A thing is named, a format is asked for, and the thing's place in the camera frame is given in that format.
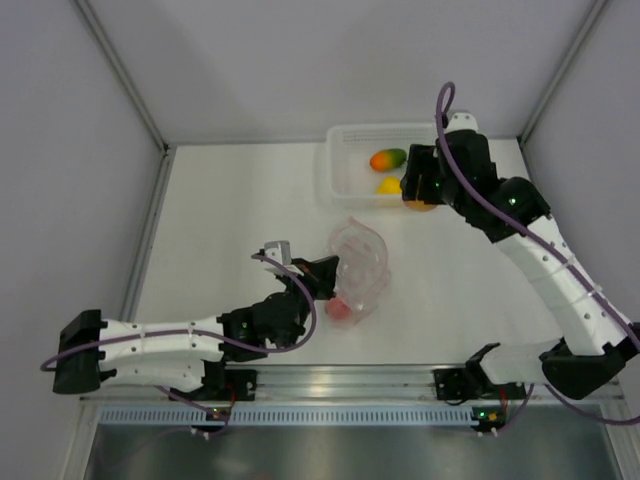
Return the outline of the clear zip top bag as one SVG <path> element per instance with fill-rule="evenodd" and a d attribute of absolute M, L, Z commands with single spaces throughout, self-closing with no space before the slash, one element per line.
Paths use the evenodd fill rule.
<path fill-rule="evenodd" d="M 334 297 L 353 312 L 349 322 L 332 322 L 340 326 L 357 324 L 378 307 L 389 282 L 386 242 L 372 228 L 348 217 L 332 231 L 327 252 L 339 257 Z"/>

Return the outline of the orange green fake mango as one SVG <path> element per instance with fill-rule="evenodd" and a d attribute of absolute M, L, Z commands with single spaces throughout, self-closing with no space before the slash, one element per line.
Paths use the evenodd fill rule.
<path fill-rule="evenodd" d="M 407 160 L 407 152 L 400 148 L 385 149 L 375 153 L 369 161 L 370 167 L 377 172 L 398 169 Z"/>

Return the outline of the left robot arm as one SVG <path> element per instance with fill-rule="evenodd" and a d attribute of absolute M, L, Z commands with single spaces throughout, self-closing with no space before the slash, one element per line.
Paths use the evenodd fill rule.
<path fill-rule="evenodd" d="M 54 393 L 81 395 L 112 386 L 162 387 L 189 398 L 215 399 L 229 384 L 226 367 L 295 351 L 308 343 L 316 304 L 335 296 L 339 258 L 295 258 L 282 264 L 264 251 L 283 290 L 248 307 L 200 320 L 132 323 L 78 314 L 59 334 L 58 352 L 42 370 Z"/>

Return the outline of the yellow fake pepper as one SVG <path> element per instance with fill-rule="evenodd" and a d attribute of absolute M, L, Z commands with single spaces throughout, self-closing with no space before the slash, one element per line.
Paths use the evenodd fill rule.
<path fill-rule="evenodd" d="M 401 195 L 401 181 L 393 176 L 385 177 L 376 189 L 378 195 Z"/>

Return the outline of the orange peach fake fruit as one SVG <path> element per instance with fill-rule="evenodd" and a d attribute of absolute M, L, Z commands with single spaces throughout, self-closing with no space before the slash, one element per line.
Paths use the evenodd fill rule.
<path fill-rule="evenodd" d="M 420 200 L 406 200 L 404 206 L 416 212 L 429 212 L 438 207 L 437 204 L 425 203 Z"/>

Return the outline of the red fake strawberry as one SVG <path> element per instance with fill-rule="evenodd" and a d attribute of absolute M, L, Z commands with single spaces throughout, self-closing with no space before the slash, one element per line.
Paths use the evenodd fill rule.
<path fill-rule="evenodd" d="M 326 303 L 325 311 L 333 322 L 349 322 L 353 315 L 350 307 L 338 297 L 334 297 Z"/>

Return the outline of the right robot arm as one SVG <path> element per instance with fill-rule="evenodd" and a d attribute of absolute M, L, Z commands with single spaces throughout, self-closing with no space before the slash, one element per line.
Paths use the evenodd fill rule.
<path fill-rule="evenodd" d="M 543 383 L 582 400 L 638 354 L 635 337 L 626 332 L 631 321 L 602 306 L 603 295 L 536 187 L 522 177 L 498 175 L 485 136 L 458 130 L 432 145 L 411 145 L 401 188 L 405 201 L 448 205 L 480 230 L 520 269 L 561 331 L 559 339 L 538 344 L 484 346 L 464 368 L 475 395 L 491 396 L 506 384 Z"/>

